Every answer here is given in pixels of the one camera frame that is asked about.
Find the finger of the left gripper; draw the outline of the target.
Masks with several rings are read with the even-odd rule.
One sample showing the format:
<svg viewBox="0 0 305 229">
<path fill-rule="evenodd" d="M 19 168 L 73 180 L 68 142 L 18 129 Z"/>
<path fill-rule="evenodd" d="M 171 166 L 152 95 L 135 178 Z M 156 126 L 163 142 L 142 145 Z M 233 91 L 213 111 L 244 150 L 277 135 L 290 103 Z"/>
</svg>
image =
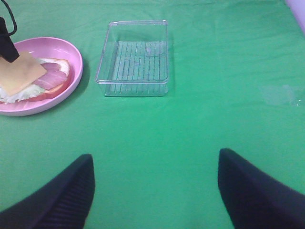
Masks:
<svg viewBox="0 0 305 229">
<path fill-rule="evenodd" d="M 15 21 L 13 22 L 14 30 L 8 32 L 4 18 L 0 18 L 0 56 L 7 62 L 14 62 L 20 56 L 10 38 L 10 36 L 14 35 L 17 31 L 16 23 Z"/>
</svg>

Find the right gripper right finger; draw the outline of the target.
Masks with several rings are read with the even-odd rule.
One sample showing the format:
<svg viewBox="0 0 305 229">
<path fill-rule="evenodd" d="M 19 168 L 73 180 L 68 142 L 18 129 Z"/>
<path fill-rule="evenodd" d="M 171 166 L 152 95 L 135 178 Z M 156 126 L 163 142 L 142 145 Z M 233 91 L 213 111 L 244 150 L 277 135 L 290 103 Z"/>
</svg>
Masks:
<svg viewBox="0 0 305 229">
<path fill-rule="evenodd" d="M 305 227 L 305 196 L 229 148 L 219 153 L 218 188 L 235 229 Z"/>
</svg>

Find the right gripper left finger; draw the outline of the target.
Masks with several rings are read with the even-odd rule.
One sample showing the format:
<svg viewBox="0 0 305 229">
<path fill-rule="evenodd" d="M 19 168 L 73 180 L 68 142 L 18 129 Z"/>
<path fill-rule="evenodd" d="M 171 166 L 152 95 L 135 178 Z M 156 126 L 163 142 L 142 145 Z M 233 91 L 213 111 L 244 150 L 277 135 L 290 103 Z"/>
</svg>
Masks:
<svg viewBox="0 0 305 229">
<path fill-rule="evenodd" d="M 79 156 L 43 187 L 0 213 L 2 229 L 82 229 L 95 193 L 93 158 Z"/>
</svg>

